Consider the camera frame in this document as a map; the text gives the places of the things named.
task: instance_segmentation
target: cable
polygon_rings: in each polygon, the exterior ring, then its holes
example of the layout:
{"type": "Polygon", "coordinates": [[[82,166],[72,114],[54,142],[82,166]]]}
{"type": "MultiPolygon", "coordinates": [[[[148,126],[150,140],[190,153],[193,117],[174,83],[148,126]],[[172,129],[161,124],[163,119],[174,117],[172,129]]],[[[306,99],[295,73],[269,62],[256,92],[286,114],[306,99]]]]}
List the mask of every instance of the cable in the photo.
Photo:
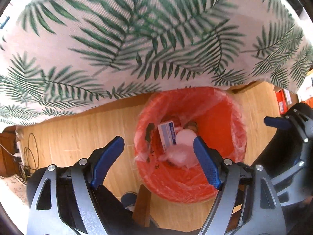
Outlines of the cable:
{"type": "Polygon", "coordinates": [[[24,176],[23,179],[27,181],[27,179],[30,178],[31,175],[33,174],[33,171],[36,171],[39,168],[38,145],[37,145],[36,137],[32,132],[28,135],[28,145],[27,145],[27,147],[24,147],[23,156],[24,156],[25,165],[20,164],[19,171],[20,171],[21,175],[24,176]],[[32,153],[32,150],[29,147],[29,141],[30,141],[31,136],[34,138],[34,141],[35,141],[35,146],[36,146],[36,151],[37,151],[37,163],[36,163],[34,154],[32,153]],[[32,160],[34,162],[35,168],[31,168],[29,166],[29,160],[30,160],[29,153],[32,156],[32,160]]]}
{"type": "Polygon", "coordinates": [[[10,155],[12,155],[12,156],[15,157],[15,155],[11,154],[1,143],[0,143],[0,146],[3,147],[3,149],[4,149],[5,151],[7,151],[10,155]]]}

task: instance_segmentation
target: blue gripper pad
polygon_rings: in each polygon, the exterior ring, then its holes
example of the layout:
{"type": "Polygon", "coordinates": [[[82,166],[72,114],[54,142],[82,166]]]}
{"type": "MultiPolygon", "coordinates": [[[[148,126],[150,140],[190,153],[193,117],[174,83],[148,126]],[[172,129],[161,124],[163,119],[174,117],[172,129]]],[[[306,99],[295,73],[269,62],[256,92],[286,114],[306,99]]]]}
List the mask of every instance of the blue gripper pad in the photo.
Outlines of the blue gripper pad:
{"type": "Polygon", "coordinates": [[[109,168],[123,153],[124,139],[116,136],[105,147],[96,149],[89,157],[91,163],[90,167],[90,186],[92,189],[97,189],[99,185],[103,184],[109,168]]]}
{"type": "Polygon", "coordinates": [[[265,117],[264,124],[281,130],[289,130],[292,127],[292,123],[283,117],[265,117]]]}
{"type": "Polygon", "coordinates": [[[209,184],[219,190],[222,185],[219,178],[219,167],[223,161],[222,156],[215,149],[208,148],[200,136],[194,139],[193,150],[209,184]]]}

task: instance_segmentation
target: black cable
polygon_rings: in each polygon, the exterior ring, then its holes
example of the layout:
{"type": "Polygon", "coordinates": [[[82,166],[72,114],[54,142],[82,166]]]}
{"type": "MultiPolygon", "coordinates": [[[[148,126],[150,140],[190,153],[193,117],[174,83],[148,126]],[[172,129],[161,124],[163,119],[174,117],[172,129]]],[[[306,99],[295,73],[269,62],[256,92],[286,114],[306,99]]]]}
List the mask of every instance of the black cable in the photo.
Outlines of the black cable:
{"type": "Polygon", "coordinates": [[[36,137],[35,137],[35,135],[32,132],[28,135],[28,145],[27,145],[27,147],[24,147],[23,156],[24,156],[24,163],[25,163],[25,165],[20,164],[20,168],[19,169],[20,169],[21,175],[25,176],[23,179],[27,181],[27,179],[31,177],[33,172],[35,172],[39,168],[39,164],[40,164],[39,163],[38,144],[37,144],[36,137]],[[36,151],[37,151],[37,163],[36,163],[34,154],[32,153],[32,150],[29,147],[29,141],[30,141],[31,136],[34,138],[34,141],[35,141],[35,146],[36,146],[36,151]],[[30,156],[29,155],[30,154],[31,154],[32,160],[33,160],[33,162],[35,164],[35,168],[31,168],[29,166],[29,160],[30,160],[30,156]]]}

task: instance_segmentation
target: wooden floor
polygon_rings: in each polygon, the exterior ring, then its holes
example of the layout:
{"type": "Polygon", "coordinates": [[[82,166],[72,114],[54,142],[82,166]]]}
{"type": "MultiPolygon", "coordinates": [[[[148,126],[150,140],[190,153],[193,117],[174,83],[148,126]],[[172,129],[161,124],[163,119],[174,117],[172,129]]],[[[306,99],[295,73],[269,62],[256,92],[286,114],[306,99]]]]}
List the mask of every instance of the wooden floor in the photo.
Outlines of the wooden floor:
{"type": "MultiPolygon", "coordinates": [[[[39,149],[40,167],[56,164],[71,166],[78,159],[105,146],[116,135],[125,140],[125,150],[111,167],[104,185],[120,198],[127,191],[138,191],[140,178],[134,164],[134,132],[137,117],[150,95],[119,100],[70,117],[59,117],[23,129],[23,147],[34,133],[39,149]]],[[[275,133],[263,124],[265,116],[279,116],[273,85],[262,83],[245,93],[234,95],[242,107],[248,143],[245,162],[251,164],[275,133]]],[[[30,148],[35,150],[33,140],[30,148]]],[[[204,223],[213,201],[176,204],[156,195],[151,199],[151,215],[161,228],[181,231],[198,229],[204,223]]]]}

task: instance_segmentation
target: shoe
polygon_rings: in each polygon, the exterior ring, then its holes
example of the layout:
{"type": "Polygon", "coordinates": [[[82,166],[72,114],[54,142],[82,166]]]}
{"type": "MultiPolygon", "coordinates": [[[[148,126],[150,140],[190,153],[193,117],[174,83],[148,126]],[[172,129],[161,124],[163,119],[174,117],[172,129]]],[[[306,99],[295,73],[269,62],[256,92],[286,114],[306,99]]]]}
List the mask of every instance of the shoe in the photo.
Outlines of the shoe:
{"type": "MultiPolygon", "coordinates": [[[[127,192],[121,197],[121,203],[123,207],[132,212],[135,209],[136,200],[137,194],[134,192],[127,192]]],[[[156,221],[153,220],[151,216],[150,216],[150,227],[159,228],[159,225],[156,223],[156,221]]]]}
{"type": "Polygon", "coordinates": [[[122,196],[121,203],[125,209],[133,211],[133,207],[136,204],[136,200],[137,200],[137,194],[136,193],[127,192],[122,196]]]}

